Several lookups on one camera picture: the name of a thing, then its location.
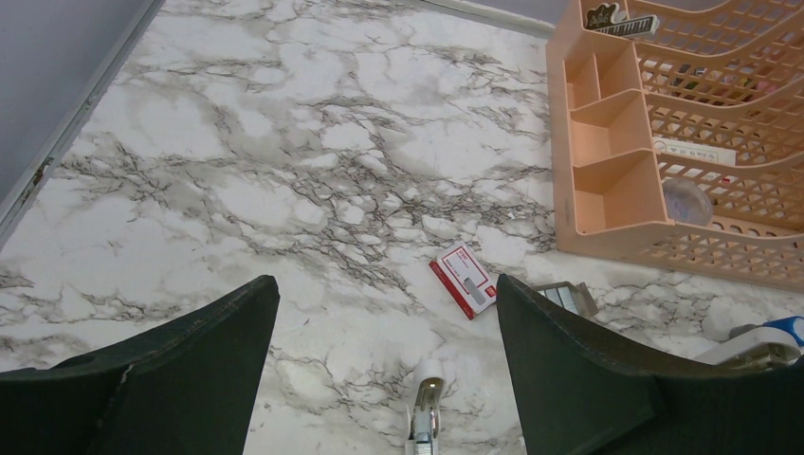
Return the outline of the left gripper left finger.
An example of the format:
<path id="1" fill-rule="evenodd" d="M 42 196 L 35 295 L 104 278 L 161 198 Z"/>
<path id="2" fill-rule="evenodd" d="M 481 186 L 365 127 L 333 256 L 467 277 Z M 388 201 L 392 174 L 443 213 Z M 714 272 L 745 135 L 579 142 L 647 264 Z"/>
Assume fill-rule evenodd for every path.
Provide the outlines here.
<path id="1" fill-rule="evenodd" d="M 279 302 L 263 275 L 52 368 L 2 373 L 2 452 L 242 453 Z"/>

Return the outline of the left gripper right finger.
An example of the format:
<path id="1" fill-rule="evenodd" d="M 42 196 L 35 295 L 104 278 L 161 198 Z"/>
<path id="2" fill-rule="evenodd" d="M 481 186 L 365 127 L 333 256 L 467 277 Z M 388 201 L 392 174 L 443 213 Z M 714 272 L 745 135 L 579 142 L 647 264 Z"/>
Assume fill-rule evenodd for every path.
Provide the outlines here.
<path id="1" fill-rule="evenodd" d="M 748 371 L 623 337 L 501 275 L 496 308 L 530 454 L 799 454 L 803 366 Z"/>

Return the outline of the red white staple box sleeve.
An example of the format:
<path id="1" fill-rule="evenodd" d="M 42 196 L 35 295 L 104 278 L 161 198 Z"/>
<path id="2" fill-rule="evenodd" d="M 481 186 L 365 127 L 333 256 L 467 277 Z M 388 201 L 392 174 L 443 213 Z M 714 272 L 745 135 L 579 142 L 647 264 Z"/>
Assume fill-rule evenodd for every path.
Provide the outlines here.
<path id="1" fill-rule="evenodd" d="M 469 320 L 497 300 L 496 280 L 464 242 L 456 242 L 442 251 L 429 262 L 429 268 Z"/>

